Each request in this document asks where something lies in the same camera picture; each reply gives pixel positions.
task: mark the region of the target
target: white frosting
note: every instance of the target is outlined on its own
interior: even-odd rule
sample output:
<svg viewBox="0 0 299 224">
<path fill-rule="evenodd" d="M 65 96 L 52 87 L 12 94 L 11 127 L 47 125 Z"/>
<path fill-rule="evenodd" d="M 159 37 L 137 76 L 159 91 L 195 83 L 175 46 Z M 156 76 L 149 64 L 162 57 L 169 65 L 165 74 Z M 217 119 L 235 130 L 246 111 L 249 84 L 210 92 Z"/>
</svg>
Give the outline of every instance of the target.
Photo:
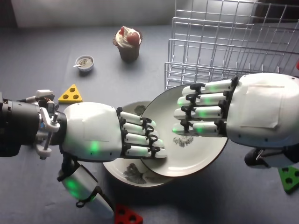
<svg viewBox="0 0 299 224">
<path fill-rule="evenodd" d="M 125 27 L 125 26 L 123 26 L 123 27 L 125 29 L 124 35 L 121 35 L 120 30 L 119 30 L 119 31 L 117 31 L 116 36 L 115 36 L 115 40 L 116 40 L 116 42 L 118 43 L 119 46 L 121 46 L 122 48 L 132 48 L 132 47 L 134 47 L 132 44 L 129 44 L 128 41 L 127 41 L 127 36 L 131 35 L 134 32 L 136 32 L 138 34 L 139 44 L 141 44 L 141 38 L 140 38 L 139 32 L 137 32 L 134 29 Z"/>
</svg>

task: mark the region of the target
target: robotic hand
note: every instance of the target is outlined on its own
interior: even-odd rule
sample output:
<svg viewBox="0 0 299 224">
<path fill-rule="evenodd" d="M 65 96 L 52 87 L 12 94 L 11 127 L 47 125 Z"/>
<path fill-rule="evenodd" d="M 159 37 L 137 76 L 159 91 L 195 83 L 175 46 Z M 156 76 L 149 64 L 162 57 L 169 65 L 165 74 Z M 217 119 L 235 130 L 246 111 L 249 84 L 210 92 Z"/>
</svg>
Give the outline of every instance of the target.
<svg viewBox="0 0 299 224">
<path fill-rule="evenodd" d="M 116 158 L 166 157 L 155 122 L 99 103 L 78 103 L 58 112 L 50 90 L 19 101 L 0 93 L 0 156 L 19 153 L 21 145 L 34 145 L 41 159 L 59 145 L 63 163 L 57 180 L 78 200 L 76 206 L 102 217 L 114 215 L 96 178 L 78 161 L 105 162 Z"/>
<path fill-rule="evenodd" d="M 246 156 L 250 167 L 287 167 L 299 161 L 299 79 L 271 73 L 238 80 L 193 84 L 182 91 L 180 135 L 228 137 L 254 147 Z"/>
</svg>

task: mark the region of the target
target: cupcake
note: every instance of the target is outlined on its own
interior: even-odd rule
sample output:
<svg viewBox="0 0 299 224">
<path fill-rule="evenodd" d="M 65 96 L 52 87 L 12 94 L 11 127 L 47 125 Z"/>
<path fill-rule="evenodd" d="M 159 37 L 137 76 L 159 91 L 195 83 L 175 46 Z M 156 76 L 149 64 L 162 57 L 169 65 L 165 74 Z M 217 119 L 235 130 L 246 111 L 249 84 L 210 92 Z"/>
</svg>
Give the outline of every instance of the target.
<svg viewBox="0 0 299 224">
<path fill-rule="evenodd" d="M 118 48 L 122 60 L 127 63 L 135 61 L 139 56 L 142 34 L 128 27 L 122 27 L 114 36 L 113 44 Z"/>
</svg>

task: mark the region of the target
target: plate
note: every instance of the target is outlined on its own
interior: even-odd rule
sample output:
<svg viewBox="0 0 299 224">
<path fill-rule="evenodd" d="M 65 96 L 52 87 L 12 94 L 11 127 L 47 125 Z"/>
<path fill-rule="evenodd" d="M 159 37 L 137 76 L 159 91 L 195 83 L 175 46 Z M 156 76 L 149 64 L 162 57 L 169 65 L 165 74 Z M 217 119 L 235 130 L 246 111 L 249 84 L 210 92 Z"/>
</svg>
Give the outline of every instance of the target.
<svg viewBox="0 0 299 224">
<path fill-rule="evenodd" d="M 142 160 L 153 172 L 177 177 L 195 173 L 211 164 L 223 151 L 228 139 L 218 137 L 181 136 L 172 132 L 172 126 L 179 123 L 173 117 L 179 108 L 178 98 L 186 85 L 174 87 L 155 98 L 145 109 L 143 117 L 155 121 L 155 130 L 164 142 L 167 158 Z"/>
<path fill-rule="evenodd" d="M 142 115 L 150 101 L 142 101 L 122 107 L 124 112 Z M 120 181 L 137 187 L 155 187 L 173 178 L 158 175 L 149 170 L 140 159 L 116 159 L 104 162 L 105 168 Z"/>
</svg>

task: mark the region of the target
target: metal wire basket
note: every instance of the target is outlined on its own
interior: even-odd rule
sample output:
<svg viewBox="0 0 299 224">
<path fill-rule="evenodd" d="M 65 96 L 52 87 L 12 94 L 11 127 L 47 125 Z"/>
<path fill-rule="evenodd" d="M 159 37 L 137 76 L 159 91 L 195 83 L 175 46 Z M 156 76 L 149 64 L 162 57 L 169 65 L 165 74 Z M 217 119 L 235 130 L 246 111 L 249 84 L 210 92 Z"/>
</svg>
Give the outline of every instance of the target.
<svg viewBox="0 0 299 224">
<path fill-rule="evenodd" d="M 299 75 L 299 20 L 289 16 L 299 6 L 252 1 L 176 0 L 165 90 L 249 73 Z"/>
</svg>

